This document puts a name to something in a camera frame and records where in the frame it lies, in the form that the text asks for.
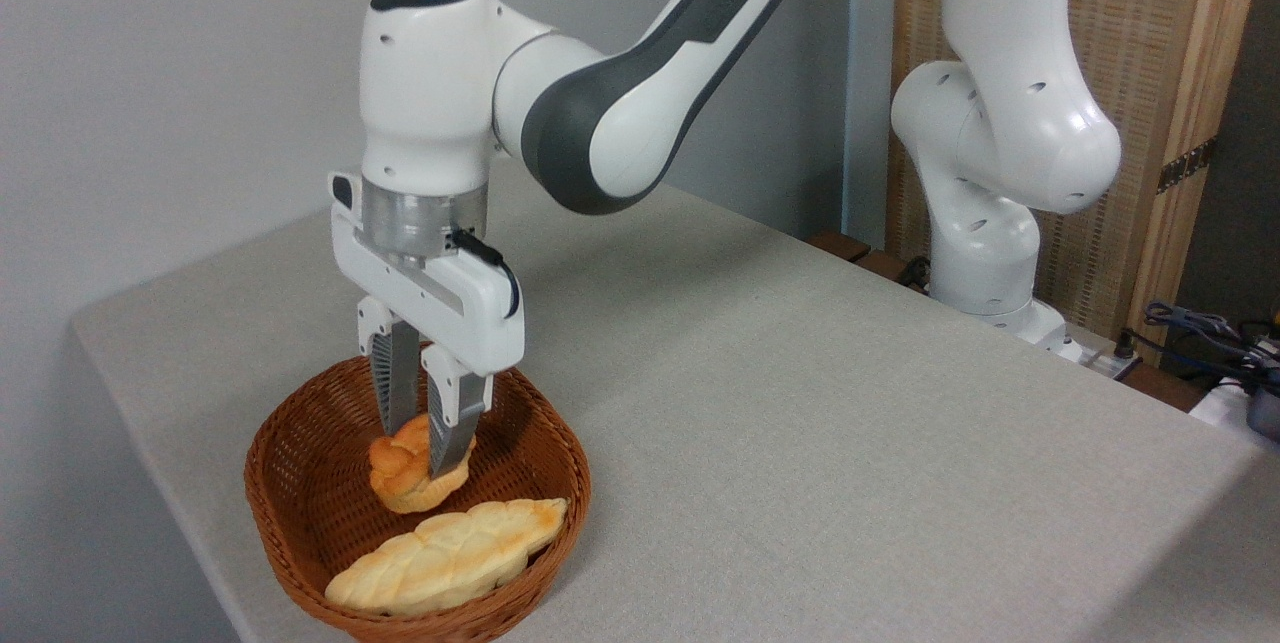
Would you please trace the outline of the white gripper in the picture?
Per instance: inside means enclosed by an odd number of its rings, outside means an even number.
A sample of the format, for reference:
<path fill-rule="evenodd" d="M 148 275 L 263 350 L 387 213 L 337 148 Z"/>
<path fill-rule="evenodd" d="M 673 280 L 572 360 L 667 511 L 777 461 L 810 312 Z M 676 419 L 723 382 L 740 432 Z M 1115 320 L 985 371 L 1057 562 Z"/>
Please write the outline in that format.
<path fill-rule="evenodd" d="M 357 307 L 358 347 L 387 435 L 419 415 L 419 332 L 434 342 L 421 361 L 430 478 L 439 479 L 463 462 L 492 409 L 493 378 L 483 375 L 524 357 L 524 313 L 509 313 L 511 278 L 453 241 L 458 231 L 484 236 L 488 186 L 412 196 L 332 173 L 329 187 L 337 265 L 371 295 Z"/>

